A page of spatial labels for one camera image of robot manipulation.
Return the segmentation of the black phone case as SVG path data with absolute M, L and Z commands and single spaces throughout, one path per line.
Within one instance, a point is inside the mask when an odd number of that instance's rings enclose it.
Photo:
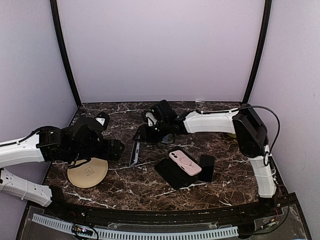
M 197 175 L 188 175 L 170 158 L 162 159 L 154 169 L 174 190 L 189 187 L 198 180 Z

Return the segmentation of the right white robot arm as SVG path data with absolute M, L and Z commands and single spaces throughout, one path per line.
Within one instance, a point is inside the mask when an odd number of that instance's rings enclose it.
M 266 217 L 275 208 L 271 199 L 276 187 L 271 157 L 273 144 L 269 143 L 268 130 L 255 111 L 258 106 L 243 104 L 238 108 L 218 111 L 185 111 L 177 114 L 166 100 L 162 100 L 141 116 L 134 141 L 159 143 L 167 135 L 195 133 L 227 133 L 236 136 L 240 152 L 248 158 L 257 181 L 258 195 L 263 198 L 255 205 L 255 213 Z

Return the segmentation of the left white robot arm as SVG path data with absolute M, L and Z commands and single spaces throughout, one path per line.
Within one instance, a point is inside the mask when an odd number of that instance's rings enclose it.
M 103 112 L 96 117 L 81 116 L 71 126 L 42 126 L 26 137 L 1 143 L 0 190 L 43 207 L 51 205 L 58 217 L 67 218 L 71 208 L 64 202 L 61 189 L 28 181 L 10 173 L 6 167 L 54 161 L 74 165 L 92 158 L 118 161 L 125 145 L 118 139 L 103 137 L 109 121 L 110 117 Z

